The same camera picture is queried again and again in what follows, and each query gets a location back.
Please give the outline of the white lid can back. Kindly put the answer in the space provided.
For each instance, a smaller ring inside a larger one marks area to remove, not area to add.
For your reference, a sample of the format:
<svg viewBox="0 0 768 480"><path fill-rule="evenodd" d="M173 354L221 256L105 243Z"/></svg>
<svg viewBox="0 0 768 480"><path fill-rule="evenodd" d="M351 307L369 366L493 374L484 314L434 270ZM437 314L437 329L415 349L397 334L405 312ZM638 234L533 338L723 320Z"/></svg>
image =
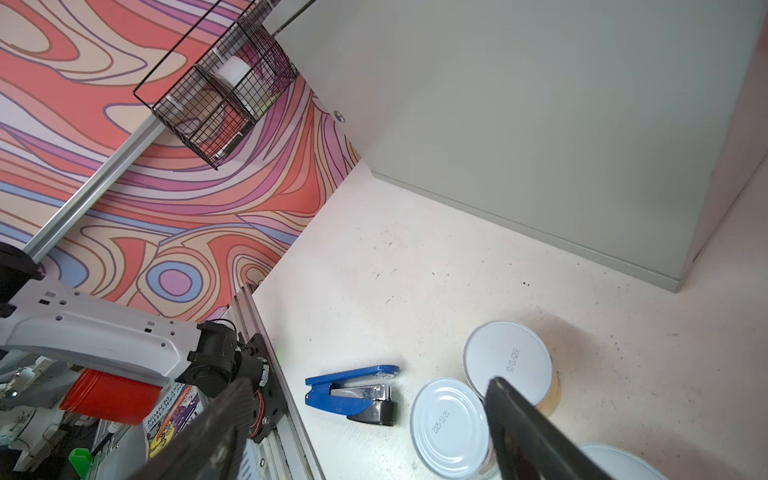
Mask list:
<svg viewBox="0 0 768 480"><path fill-rule="evenodd" d="M479 326L465 343L462 363L480 398L490 381L501 377L546 417L559 405L560 382L553 359L543 340L525 325L493 321Z"/></svg>

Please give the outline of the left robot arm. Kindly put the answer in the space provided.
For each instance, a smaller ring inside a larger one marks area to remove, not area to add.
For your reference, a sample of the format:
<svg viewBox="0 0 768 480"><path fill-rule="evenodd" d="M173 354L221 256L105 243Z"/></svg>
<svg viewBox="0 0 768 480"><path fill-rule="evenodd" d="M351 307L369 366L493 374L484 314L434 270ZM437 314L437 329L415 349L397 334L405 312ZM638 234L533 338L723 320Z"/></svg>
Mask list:
<svg viewBox="0 0 768 480"><path fill-rule="evenodd" d="M223 321L169 320L88 295L7 243L1 345L150 385L193 385L210 398L240 378L261 389L270 373L268 361Z"/></svg>

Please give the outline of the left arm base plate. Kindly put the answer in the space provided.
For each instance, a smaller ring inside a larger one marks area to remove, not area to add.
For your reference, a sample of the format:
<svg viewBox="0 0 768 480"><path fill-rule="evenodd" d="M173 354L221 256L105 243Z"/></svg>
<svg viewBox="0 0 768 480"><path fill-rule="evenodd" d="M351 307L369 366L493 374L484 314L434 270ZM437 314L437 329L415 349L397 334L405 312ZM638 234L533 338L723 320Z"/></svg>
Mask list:
<svg viewBox="0 0 768 480"><path fill-rule="evenodd" d="M254 334L241 349L239 374L252 381L255 407L250 420L250 438L260 443L288 413L285 395L279 385L276 364L261 334Z"/></svg>

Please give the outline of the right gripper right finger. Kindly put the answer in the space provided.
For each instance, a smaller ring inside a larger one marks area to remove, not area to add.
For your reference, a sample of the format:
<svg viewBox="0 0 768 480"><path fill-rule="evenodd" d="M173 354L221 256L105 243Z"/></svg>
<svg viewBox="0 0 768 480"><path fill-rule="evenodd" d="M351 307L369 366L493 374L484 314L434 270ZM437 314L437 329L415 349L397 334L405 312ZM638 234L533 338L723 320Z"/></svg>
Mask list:
<svg viewBox="0 0 768 480"><path fill-rule="evenodd" d="M484 409L503 479L608 477L506 379L490 381Z"/></svg>

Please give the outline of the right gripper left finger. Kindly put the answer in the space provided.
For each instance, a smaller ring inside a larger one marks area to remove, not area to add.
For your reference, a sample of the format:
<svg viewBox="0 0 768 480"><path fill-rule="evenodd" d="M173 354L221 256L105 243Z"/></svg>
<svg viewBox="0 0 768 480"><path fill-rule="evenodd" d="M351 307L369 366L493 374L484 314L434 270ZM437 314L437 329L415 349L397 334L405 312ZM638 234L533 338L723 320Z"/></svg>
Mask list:
<svg viewBox="0 0 768 480"><path fill-rule="evenodd" d="M167 435L132 479L236 479L256 401L253 382L237 379L187 426Z"/></svg>

